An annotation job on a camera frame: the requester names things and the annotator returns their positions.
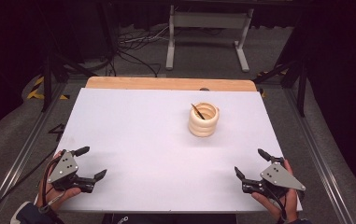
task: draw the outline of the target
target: human hand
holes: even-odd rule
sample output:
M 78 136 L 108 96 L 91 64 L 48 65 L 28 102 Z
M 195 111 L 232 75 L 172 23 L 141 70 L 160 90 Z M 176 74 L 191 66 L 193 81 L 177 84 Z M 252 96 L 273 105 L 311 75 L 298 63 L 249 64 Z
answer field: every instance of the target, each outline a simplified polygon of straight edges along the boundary
M 56 159 L 58 157 L 61 156 L 61 151 L 59 151 L 53 158 Z M 50 174 L 52 173 L 52 169 L 49 170 L 49 173 L 47 175 L 47 177 L 50 176 Z M 43 197 L 42 197 L 42 193 L 43 193 L 43 178 L 41 178 L 39 187 L 38 187 L 38 196 L 37 196 L 37 202 L 36 202 L 36 206 L 37 207 L 41 207 L 43 206 Z M 46 184 L 46 203 L 48 203 L 49 201 L 57 198 L 58 196 L 60 196 L 63 192 L 56 190 L 53 188 L 52 184 L 47 183 Z M 62 196 L 59 200 L 57 200 L 55 203 L 53 203 L 50 207 L 51 209 L 56 212 L 61 205 L 64 203 L 64 201 L 66 201 L 69 198 L 72 198 L 78 194 L 81 193 L 81 189 L 79 188 L 72 188 L 72 189 L 68 189 L 65 193 L 64 196 Z
M 286 170 L 293 175 L 293 171 L 291 166 L 289 165 L 288 160 L 284 161 L 284 165 Z M 271 216 L 275 220 L 279 220 L 281 217 L 281 210 L 273 205 L 266 197 L 264 197 L 262 194 L 253 192 L 251 196 L 259 203 L 261 203 L 267 210 L 270 212 Z M 286 218 L 288 219 L 288 222 L 293 222 L 295 221 L 298 216 L 297 216 L 297 192 L 295 189 L 289 189 L 289 191 L 286 193 L 286 196 L 280 198 L 280 201 L 282 204 L 286 204 L 285 210 L 286 210 Z

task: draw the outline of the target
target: white table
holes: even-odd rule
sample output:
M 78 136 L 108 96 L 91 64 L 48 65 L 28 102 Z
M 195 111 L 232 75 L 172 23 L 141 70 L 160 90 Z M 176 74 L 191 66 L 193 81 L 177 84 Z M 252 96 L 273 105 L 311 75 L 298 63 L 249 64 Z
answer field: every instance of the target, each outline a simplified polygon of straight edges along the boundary
M 145 79 L 129 80 L 137 83 Z M 216 132 L 207 138 L 195 137 L 188 129 L 191 103 L 200 101 L 218 106 L 221 113 Z M 85 88 L 80 91 L 58 150 L 85 146 L 91 149 L 76 158 L 78 175 L 92 177 L 103 169 L 107 174 L 93 193 L 69 200 L 63 210 L 263 211 L 242 192 L 234 167 L 247 178 L 260 180 L 260 172 L 269 162 L 258 155 L 257 149 L 282 156 L 257 91 Z

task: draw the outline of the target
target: wooden table edge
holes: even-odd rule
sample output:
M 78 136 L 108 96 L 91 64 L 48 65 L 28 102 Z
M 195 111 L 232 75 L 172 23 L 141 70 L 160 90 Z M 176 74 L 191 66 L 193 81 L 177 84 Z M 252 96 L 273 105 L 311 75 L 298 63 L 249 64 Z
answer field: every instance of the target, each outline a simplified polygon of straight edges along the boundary
M 251 80 L 171 77 L 90 77 L 85 88 L 126 90 L 257 91 Z

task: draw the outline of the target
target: sleeve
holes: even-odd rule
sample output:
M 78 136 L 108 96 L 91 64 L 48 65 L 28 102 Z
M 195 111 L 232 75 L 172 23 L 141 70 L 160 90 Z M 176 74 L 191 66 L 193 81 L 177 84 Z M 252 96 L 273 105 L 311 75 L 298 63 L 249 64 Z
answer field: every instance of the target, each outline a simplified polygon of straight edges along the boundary
M 10 224 L 53 224 L 52 219 L 38 212 L 38 208 L 29 202 L 23 203 L 15 212 Z

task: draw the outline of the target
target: black strap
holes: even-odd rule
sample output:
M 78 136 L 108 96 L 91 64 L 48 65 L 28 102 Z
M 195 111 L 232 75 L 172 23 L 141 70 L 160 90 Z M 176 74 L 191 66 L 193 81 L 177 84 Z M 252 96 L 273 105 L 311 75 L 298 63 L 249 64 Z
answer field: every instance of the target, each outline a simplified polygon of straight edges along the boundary
M 56 214 L 48 205 L 38 208 L 38 212 L 50 217 L 52 221 L 57 224 L 64 224 L 64 222 L 60 218 L 58 218 L 58 214 Z
M 280 217 L 277 221 L 277 224 L 284 224 L 284 223 L 285 223 L 285 221 L 283 220 L 282 217 Z

